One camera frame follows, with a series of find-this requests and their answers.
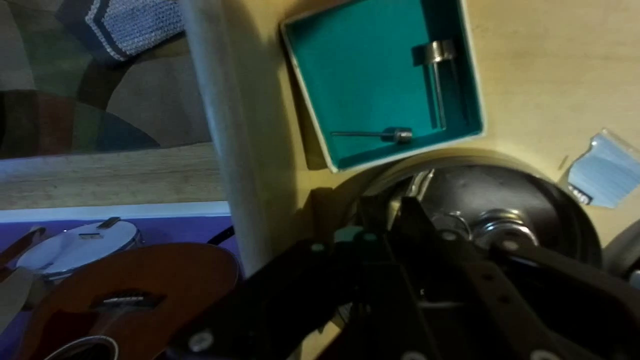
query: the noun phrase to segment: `teal box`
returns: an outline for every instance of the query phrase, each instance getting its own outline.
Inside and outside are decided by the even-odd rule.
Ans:
[[[334,172],[366,168],[483,129],[457,0],[354,0],[281,23],[320,148]],[[383,142],[410,127],[410,142]]]

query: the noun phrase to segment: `guitar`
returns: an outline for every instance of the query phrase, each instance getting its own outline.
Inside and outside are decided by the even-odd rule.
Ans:
[[[239,280],[208,244],[158,244],[93,261],[58,284],[28,324],[17,358],[158,358],[188,319]]]

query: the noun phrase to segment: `guitar body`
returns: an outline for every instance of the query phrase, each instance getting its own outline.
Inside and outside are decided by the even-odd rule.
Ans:
[[[237,280],[234,258],[203,244],[109,255],[58,284],[34,308],[17,358],[48,358],[85,335],[108,337],[124,360],[156,358],[176,330]]]

